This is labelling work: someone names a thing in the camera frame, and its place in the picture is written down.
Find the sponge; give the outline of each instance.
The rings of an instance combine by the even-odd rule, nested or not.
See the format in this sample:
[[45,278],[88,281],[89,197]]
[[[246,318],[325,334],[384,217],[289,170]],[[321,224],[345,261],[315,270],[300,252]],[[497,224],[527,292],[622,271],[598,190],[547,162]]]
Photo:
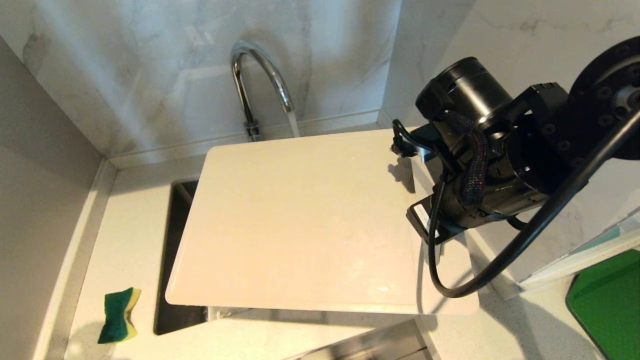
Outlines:
[[128,288],[119,293],[104,296],[104,314],[106,320],[98,344],[118,343],[133,338],[138,334],[131,325],[131,309],[136,305],[140,289]]

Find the cutting board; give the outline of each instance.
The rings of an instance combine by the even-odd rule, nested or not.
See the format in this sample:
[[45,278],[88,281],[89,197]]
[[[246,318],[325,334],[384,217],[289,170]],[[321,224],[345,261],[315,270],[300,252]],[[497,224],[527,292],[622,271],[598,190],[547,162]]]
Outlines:
[[[468,314],[443,298],[406,219],[411,170],[391,130],[219,146],[207,153],[174,263],[172,304]],[[408,175],[402,179],[401,174]],[[443,282],[471,275],[464,241],[445,245]]]

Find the marble wall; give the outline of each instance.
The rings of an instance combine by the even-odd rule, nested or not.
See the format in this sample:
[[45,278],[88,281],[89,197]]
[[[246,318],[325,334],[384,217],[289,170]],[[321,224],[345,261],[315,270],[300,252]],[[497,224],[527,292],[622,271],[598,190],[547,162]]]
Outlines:
[[[382,112],[405,124],[426,121],[413,105],[450,64],[475,56],[515,97],[535,83],[570,89],[602,51],[640,35],[637,0],[404,0]],[[545,266],[640,206],[640,161],[610,160],[509,269],[517,279]],[[515,231],[480,227],[494,252]]]
[[[0,0],[0,35],[106,156],[243,132],[229,52],[274,58],[300,121],[381,107],[401,0]],[[246,61],[263,126],[287,124]]]

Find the countertop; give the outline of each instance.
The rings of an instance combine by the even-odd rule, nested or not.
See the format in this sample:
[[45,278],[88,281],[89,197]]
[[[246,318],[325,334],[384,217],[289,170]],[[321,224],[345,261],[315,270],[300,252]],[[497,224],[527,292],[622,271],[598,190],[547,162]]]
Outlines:
[[[153,333],[171,185],[196,179],[203,156],[121,170],[84,278],[65,359],[285,359],[411,315],[254,309],[169,334]],[[480,291],[468,316],[419,316],[442,359],[600,359],[564,304],[570,279],[503,302]],[[98,345],[104,294],[142,289],[138,335]]]

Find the sink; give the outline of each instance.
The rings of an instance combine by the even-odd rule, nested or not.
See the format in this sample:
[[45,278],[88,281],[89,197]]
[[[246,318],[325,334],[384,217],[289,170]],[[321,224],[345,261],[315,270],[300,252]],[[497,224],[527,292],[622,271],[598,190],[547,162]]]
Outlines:
[[244,307],[207,307],[169,304],[165,298],[169,277],[173,268],[184,225],[189,216],[191,202],[196,193],[198,181],[188,181],[173,185],[169,205],[168,225],[164,237],[164,249],[160,269],[160,284],[156,302],[154,333],[163,335],[200,323],[225,318],[249,310]]

